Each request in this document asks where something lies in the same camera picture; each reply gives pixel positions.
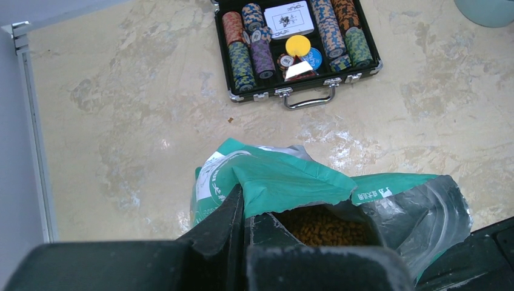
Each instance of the black plastic object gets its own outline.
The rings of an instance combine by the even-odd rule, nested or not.
[[[248,253],[248,291],[413,290],[405,264],[383,247],[250,246]]]
[[[473,232],[425,270],[416,290],[514,290],[513,231],[510,218]]]
[[[236,11],[241,12],[243,6],[250,2],[255,2],[261,6],[262,11],[269,7],[276,7],[288,3],[294,3],[297,2],[295,0],[261,0],[261,1],[241,1],[241,0],[220,0],[219,2],[219,11],[215,14],[215,21],[216,21],[216,29],[218,31],[218,39],[219,39],[219,47],[221,49],[221,57],[223,60],[224,70],[225,70],[225,79],[227,81],[227,87],[229,88],[229,92],[231,92],[232,95],[236,98],[232,98],[233,102],[246,102],[246,101],[253,101],[253,96],[255,94],[262,94],[267,92],[269,96],[273,96],[275,94],[276,89],[284,89],[284,88],[291,88],[294,92],[299,90],[305,90],[305,89],[312,89],[316,87],[322,87],[326,86],[325,81],[333,78],[341,78],[342,82],[345,82],[348,75],[357,75],[362,74],[360,78],[365,78],[369,76],[373,76],[375,73],[377,73],[381,68],[381,59],[378,54],[378,50],[375,45],[375,41],[373,40],[373,36],[371,34],[368,22],[366,21],[366,17],[364,15],[364,11],[362,9],[361,3],[359,0],[353,0],[355,4],[355,9],[357,11],[357,14],[359,15],[359,19],[361,21],[362,30],[364,31],[364,34],[366,36],[366,41],[368,43],[368,46],[370,47],[371,54],[373,56],[373,62],[363,68],[351,68],[347,69],[341,72],[332,72],[330,70],[330,60],[326,58],[326,54],[324,53],[323,45],[321,42],[321,37],[319,35],[319,30],[316,25],[315,17],[312,12],[312,8],[310,5],[310,0],[307,1],[307,6],[309,7],[309,12],[311,14],[311,19],[313,19],[314,24],[314,32],[309,33],[308,35],[305,35],[307,38],[309,38],[311,42],[311,46],[318,49],[320,52],[322,52],[324,59],[323,64],[320,66],[319,69],[317,69],[318,76],[312,77],[312,78],[306,78],[306,79],[300,79],[297,81],[291,81],[291,82],[284,82],[284,78],[282,77],[281,73],[276,74],[274,77],[261,80],[259,78],[256,78],[257,87],[255,87],[251,91],[246,92],[239,92],[235,89],[235,83],[232,76],[232,69],[230,67],[230,58],[229,58],[229,49],[227,46],[227,42],[225,40],[225,34],[223,31],[223,24],[222,24],[222,16],[230,11]],[[272,40],[270,43],[272,55],[274,60],[278,59],[278,57],[285,53],[285,42],[286,39],[280,39],[280,40]],[[281,72],[280,68],[278,67],[278,64],[276,65],[276,71]]]
[[[262,216],[262,224],[247,219],[247,230],[253,231],[245,233],[243,210],[237,185],[218,209],[176,241],[38,247],[6,291],[340,290],[343,285],[348,290],[412,290],[404,264],[391,251],[311,248],[290,234],[290,241],[281,244],[287,234],[273,227],[270,215]]]
[[[236,186],[176,241],[47,244],[18,267],[6,291],[242,290],[244,201]]]

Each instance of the blue poker chip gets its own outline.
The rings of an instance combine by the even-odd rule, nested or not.
[[[304,57],[304,59],[309,62],[310,66],[317,70],[321,66],[321,63],[323,63],[323,57],[321,56],[321,53],[319,50],[315,48],[310,48],[309,53]]]

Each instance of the open bag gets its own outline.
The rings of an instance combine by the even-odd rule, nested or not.
[[[449,176],[384,173],[348,177],[311,159],[300,145],[250,146],[228,139],[196,171],[191,222],[197,225],[240,184],[246,218],[325,205],[348,221],[366,222],[395,250],[413,280],[470,235],[472,219]]]

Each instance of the case latch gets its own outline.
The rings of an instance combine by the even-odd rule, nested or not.
[[[261,93],[261,94],[253,95],[253,100],[255,102],[259,102],[259,101],[268,100],[269,97],[270,97],[270,94],[268,92],[264,92],[264,93]]]
[[[292,88],[276,89],[275,96],[279,96],[280,98],[283,98],[283,97],[287,98],[287,97],[291,96],[292,91],[293,91]]]
[[[219,12],[219,2],[217,0],[210,0],[211,4],[214,5],[214,15]]]
[[[362,76],[362,73],[358,73],[355,75],[348,75],[348,76],[346,76],[346,80],[344,80],[344,82],[345,83],[355,83],[355,82],[359,81],[361,76]]]
[[[325,80],[325,82],[323,82],[323,86],[328,86],[329,88],[337,87],[337,86],[339,86],[340,82],[341,82],[341,78],[328,79],[328,80]]]

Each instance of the kibble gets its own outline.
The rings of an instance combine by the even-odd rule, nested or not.
[[[367,245],[365,224],[341,220],[323,206],[301,207],[273,215],[310,247]]]

